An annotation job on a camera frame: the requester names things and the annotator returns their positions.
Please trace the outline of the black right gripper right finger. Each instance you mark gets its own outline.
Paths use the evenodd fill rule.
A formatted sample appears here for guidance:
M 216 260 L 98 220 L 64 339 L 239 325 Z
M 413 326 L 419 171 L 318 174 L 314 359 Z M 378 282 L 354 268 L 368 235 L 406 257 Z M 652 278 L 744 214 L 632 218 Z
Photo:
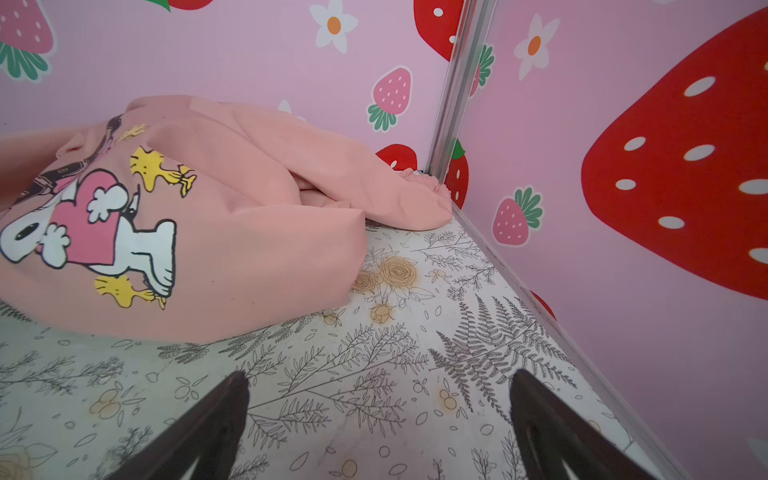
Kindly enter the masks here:
M 510 416 L 530 479 L 655 479 L 628 456 L 639 450 L 631 433 L 622 448 L 582 418 L 527 370 L 512 377 Z

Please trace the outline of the pink Snoopy hooded jacket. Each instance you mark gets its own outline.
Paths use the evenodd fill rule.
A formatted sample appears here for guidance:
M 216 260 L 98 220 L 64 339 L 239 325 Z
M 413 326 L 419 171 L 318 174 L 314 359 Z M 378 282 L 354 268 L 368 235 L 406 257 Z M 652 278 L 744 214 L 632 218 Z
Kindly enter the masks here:
M 450 222 L 447 189 L 277 110 L 143 97 L 1 141 L 1 297 L 83 334 L 207 343 L 343 305 L 365 225 Z

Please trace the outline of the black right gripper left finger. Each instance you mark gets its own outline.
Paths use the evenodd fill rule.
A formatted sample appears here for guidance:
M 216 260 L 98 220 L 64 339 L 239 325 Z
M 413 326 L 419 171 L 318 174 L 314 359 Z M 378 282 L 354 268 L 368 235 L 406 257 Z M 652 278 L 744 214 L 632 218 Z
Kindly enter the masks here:
M 146 448 L 117 469 L 113 479 L 227 479 L 245 429 L 249 383 L 228 375 Z

